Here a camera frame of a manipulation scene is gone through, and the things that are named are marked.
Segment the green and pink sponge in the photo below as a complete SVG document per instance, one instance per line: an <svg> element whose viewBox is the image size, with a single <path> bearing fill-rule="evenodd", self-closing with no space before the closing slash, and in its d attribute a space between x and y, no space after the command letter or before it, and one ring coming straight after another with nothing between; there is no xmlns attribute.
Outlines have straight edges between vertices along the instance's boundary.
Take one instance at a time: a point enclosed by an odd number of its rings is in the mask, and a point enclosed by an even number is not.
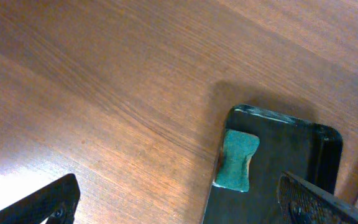
<svg viewBox="0 0 358 224"><path fill-rule="evenodd" d="M248 192L249 166L259 144L260 139L253 134L228 129L224 135L213 185L237 192Z"/></svg>

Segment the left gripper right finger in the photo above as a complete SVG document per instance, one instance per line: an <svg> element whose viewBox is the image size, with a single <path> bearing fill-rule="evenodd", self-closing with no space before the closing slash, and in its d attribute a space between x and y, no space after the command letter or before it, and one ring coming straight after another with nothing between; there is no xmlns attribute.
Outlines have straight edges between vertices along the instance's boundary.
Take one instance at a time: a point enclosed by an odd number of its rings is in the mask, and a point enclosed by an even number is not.
<svg viewBox="0 0 358 224"><path fill-rule="evenodd" d="M358 224L358 208L290 172L281 173L277 198L285 223Z"/></svg>

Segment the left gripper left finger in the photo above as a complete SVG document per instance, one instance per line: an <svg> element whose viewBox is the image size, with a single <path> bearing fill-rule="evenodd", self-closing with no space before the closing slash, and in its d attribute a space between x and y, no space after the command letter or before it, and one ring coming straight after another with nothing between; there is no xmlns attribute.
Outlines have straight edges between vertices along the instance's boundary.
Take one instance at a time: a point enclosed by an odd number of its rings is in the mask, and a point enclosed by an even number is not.
<svg viewBox="0 0 358 224"><path fill-rule="evenodd" d="M76 176L67 174L0 210L0 224L73 224L79 200Z"/></svg>

